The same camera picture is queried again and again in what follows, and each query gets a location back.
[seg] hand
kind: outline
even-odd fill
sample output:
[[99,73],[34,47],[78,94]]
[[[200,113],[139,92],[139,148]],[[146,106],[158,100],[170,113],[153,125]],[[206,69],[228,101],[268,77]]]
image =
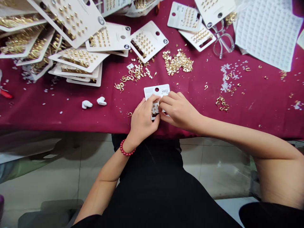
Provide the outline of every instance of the hand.
[[152,95],[148,100],[142,99],[137,108],[134,110],[131,119],[131,131],[128,138],[138,146],[144,139],[153,134],[159,125],[160,115],[157,115],[154,122],[151,120],[151,110],[153,102],[159,100],[160,96]]
[[[171,91],[168,96],[163,96],[159,102],[158,110],[161,120],[192,132],[196,131],[197,122],[202,118],[202,115],[181,92]],[[166,116],[162,110],[165,110],[169,116]]]

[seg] person's right hand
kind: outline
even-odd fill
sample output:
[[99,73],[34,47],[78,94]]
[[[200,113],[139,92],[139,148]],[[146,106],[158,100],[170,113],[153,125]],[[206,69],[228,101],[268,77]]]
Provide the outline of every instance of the person's right hand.
[[159,101],[161,120],[187,131],[196,132],[197,123],[202,115],[190,104],[181,93],[170,92]]

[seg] white earbud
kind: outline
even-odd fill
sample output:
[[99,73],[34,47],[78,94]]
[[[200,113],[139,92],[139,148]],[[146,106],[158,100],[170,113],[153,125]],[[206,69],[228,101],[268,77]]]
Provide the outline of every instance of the white earbud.
[[93,106],[93,104],[90,101],[85,100],[85,101],[82,102],[82,108],[83,109],[86,109],[87,107],[90,108],[92,106]]
[[105,98],[104,97],[100,97],[97,99],[97,103],[99,105],[107,105],[107,103],[105,102]]

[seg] logo on card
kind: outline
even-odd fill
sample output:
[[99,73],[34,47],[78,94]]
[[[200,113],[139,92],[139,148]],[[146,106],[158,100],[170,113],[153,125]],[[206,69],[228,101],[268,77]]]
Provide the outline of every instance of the logo on card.
[[104,20],[101,16],[98,17],[98,22],[99,22],[99,24],[101,24],[101,25],[104,25],[104,24],[105,24],[105,20]]

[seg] maroon tablecloth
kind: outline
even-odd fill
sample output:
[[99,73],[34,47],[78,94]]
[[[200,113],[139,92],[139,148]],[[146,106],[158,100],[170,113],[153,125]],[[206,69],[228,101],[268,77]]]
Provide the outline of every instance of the maroon tablecloth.
[[[180,3],[188,5],[186,0]],[[28,81],[22,79],[21,69],[13,69],[12,60],[1,60],[1,85],[15,98],[9,100],[0,96],[0,128],[128,133],[131,118],[127,117],[127,113],[133,112],[144,97],[143,88],[168,83],[172,91],[181,91],[204,116],[282,138],[304,138],[304,104],[300,109],[294,107],[297,101],[300,105],[304,103],[304,50],[296,45],[292,71],[283,80],[279,69],[249,55],[241,55],[237,48],[224,55],[222,60],[213,54],[213,45],[199,53],[176,29],[167,27],[171,4],[170,0],[161,2],[158,16],[153,10],[145,17],[110,16],[107,20],[130,26],[131,33],[153,20],[169,39],[169,44],[162,51],[170,50],[173,55],[178,48],[182,48],[194,60],[192,72],[180,70],[179,74],[168,76],[161,51],[149,66],[152,74],[156,71],[157,75],[153,79],[142,78],[137,83],[128,81],[120,93],[114,88],[114,83],[119,83],[120,78],[128,73],[126,66],[132,58],[136,58],[134,52],[129,53],[128,58],[111,55],[104,61],[100,88],[71,84],[65,80],[53,85],[51,80],[54,76],[48,74],[35,84],[27,84]],[[300,1],[294,2],[294,14],[304,15]],[[234,36],[232,26],[228,33]],[[242,76],[233,80],[237,88],[233,96],[220,90],[223,84],[221,68],[225,64],[234,67],[227,70],[228,73],[235,70],[234,73]],[[251,71],[244,71],[243,66],[250,67]],[[230,105],[229,113],[219,111],[215,105],[220,93]],[[105,97],[106,106],[97,104],[96,100],[101,96]],[[82,109],[83,100],[92,102],[93,107]],[[164,122],[160,123],[155,135],[170,138],[194,136]]]

